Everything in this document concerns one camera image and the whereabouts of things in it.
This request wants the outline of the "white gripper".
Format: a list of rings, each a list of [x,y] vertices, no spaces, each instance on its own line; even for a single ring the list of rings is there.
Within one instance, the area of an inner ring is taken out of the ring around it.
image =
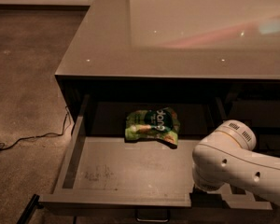
[[[192,176],[195,185],[203,191],[215,191],[223,186],[223,182],[215,179],[210,173],[197,165],[192,167]]]

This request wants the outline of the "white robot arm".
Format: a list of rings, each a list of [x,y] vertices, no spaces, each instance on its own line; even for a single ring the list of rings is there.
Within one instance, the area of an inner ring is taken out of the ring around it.
[[[280,158],[256,153],[255,146],[248,126],[234,119],[223,122],[192,151],[195,185],[215,191],[230,184],[280,206]]]

